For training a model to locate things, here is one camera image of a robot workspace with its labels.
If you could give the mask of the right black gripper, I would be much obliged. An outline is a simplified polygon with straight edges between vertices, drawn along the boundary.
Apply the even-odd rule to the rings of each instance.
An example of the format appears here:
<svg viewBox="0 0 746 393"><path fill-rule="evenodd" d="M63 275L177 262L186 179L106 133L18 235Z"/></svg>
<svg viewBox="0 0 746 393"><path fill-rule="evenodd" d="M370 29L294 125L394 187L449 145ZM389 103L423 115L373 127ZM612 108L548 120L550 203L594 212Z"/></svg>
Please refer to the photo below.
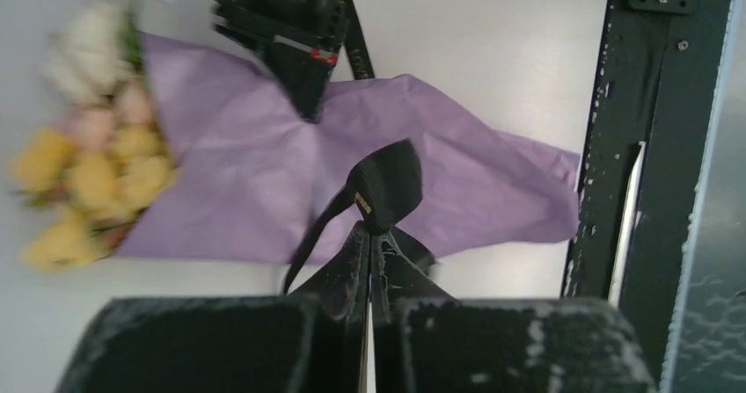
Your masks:
<svg viewBox="0 0 746 393"><path fill-rule="evenodd" d="M338 0L215 0L215 30L253 52L301 119L316 123L347 32Z"/></svg>

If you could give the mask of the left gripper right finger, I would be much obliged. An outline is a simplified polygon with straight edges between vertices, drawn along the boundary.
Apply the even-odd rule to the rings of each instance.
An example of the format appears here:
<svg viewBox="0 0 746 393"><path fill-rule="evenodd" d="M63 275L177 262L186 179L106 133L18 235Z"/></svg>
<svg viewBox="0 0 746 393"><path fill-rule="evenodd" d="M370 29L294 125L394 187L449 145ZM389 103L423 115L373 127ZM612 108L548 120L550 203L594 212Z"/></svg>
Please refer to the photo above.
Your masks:
<svg viewBox="0 0 746 393"><path fill-rule="evenodd" d="M370 242L380 392L653 392L633 327L594 298L457 300Z"/></svg>

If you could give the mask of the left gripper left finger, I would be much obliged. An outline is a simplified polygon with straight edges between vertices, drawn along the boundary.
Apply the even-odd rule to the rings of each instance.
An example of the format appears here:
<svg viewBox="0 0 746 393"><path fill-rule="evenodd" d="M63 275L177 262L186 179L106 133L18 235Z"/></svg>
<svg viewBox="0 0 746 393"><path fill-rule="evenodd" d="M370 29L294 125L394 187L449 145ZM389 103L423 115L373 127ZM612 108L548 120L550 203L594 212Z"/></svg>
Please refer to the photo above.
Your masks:
<svg viewBox="0 0 746 393"><path fill-rule="evenodd" d="M369 235L288 295L129 297L90 321L60 392L363 392Z"/></svg>

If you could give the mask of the pink wrapping paper sheet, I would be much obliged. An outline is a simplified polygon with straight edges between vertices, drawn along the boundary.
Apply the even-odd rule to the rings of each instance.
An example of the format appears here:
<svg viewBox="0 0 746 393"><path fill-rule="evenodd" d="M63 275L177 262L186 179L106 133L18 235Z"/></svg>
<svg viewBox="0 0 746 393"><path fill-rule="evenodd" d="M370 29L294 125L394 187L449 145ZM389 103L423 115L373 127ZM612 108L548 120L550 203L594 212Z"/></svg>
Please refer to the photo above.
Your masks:
<svg viewBox="0 0 746 393"><path fill-rule="evenodd" d="M402 139L424 198L400 228L436 256L575 234L576 154L493 129L415 76L328 84L313 124L245 59L151 34L142 45L179 176L119 257L284 264L352 168Z"/></svg>

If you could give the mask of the pink fake flower stem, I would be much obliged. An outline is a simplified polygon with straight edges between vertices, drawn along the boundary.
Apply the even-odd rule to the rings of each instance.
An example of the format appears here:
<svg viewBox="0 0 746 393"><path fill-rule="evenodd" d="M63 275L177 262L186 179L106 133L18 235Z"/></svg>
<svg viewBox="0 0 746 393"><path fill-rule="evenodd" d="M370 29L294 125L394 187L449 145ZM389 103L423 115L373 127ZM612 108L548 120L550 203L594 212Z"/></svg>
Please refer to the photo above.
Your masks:
<svg viewBox="0 0 746 393"><path fill-rule="evenodd" d="M109 106L75 107L56 128L69 136L80 149L104 150L119 125L155 124L156 107L142 77L131 78L114 95Z"/></svg>

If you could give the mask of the yellow fake flower stem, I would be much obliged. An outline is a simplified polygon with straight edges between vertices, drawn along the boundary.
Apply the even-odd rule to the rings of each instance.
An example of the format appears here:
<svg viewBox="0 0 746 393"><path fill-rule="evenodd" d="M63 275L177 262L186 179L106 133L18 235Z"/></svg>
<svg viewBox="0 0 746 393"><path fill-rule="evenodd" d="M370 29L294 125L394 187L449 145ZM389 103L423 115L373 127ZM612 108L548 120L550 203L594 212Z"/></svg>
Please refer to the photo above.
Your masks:
<svg viewBox="0 0 746 393"><path fill-rule="evenodd" d="M117 127L100 149L44 127L13 159L11 175L29 207L57 211L56 222L21 254L36 270L54 272L111 256L179 168L147 125Z"/></svg>

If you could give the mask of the white fake flower stem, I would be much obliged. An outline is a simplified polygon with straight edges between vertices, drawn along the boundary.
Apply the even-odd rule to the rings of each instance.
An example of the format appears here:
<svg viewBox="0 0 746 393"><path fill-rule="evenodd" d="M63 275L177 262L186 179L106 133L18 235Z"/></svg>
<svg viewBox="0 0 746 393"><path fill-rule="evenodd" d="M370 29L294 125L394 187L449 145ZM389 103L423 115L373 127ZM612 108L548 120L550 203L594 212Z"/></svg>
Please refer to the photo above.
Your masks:
<svg viewBox="0 0 746 393"><path fill-rule="evenodd" d="M75 106L146 100L133 5L96 2L48 37L42 75Z"/></svg>

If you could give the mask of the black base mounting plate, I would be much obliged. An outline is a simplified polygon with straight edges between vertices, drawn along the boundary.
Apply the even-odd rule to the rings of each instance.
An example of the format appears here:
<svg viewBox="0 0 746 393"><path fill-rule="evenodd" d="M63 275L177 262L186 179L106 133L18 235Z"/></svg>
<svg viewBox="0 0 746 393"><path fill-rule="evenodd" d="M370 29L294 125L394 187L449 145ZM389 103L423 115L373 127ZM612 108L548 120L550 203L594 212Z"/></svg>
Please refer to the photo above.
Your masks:
<svg viewBox="0 0 746 393"><path fill-rule="evenodd" d="M616 305L656 380L670 370L740 1L606 3L562 294Z"/></svg>

